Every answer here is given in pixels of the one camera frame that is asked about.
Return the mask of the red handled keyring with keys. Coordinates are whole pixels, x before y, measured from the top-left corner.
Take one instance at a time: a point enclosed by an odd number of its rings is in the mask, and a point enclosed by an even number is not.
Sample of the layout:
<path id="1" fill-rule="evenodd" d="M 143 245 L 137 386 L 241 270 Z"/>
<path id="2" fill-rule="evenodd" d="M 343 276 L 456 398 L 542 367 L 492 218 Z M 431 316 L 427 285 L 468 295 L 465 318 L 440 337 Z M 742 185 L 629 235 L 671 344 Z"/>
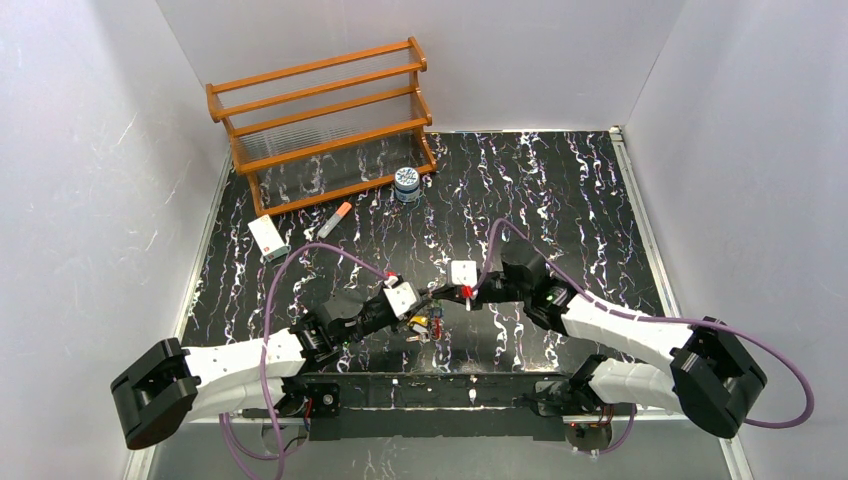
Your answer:
<path id="1" fill-rule="evenodd" d="M 407 342 L 429 343 L 442 338 L 442 320 L 444 310 L 440 301 L 434 301 L 423 307 L 420 312 L 406 321 L 409 334 Z"/>

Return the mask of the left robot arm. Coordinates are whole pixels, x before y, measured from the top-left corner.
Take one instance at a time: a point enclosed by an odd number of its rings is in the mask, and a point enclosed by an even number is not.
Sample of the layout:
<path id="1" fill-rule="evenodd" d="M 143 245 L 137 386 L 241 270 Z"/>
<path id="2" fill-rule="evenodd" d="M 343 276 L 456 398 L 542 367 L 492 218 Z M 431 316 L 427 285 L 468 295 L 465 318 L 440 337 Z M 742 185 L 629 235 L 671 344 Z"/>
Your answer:
<path id="1" fill-rule="evenodd" d="M 405 323 L 427 296 L 408 282 L 384 287 L 369 299 L 348 291 L 268 339 L 213 347 L 161 340 L 111 382 L 125 444 L 142 450 L 184 423 L 276 405 L 287 395 L 287 379 L 335 362 L 347 343 Z"/>

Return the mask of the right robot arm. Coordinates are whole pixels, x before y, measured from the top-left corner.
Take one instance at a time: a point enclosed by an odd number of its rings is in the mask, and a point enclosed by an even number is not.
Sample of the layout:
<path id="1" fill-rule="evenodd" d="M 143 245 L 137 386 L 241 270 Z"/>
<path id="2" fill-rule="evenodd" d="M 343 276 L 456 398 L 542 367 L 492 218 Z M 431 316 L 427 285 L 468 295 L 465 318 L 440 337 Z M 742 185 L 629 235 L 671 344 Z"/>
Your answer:
<path id="1" fill-rule="evenodd" d="M 716 437 L 732 438 L 768 383 L 745 346 L 715 319 L 704 325 L 651 322 L 641 311 L 579 288 L 523 241 L 506 244 L 501 265 L 485 272 L 474 261 L 453 261 L 448 283 L 429 295 L 471 310 L 519 303 L 540 328 L 633 359 L 591 355 L 565 386 L 532 395 L 540 404 L 585 411 L 624 403 L 661 408 Z"/>

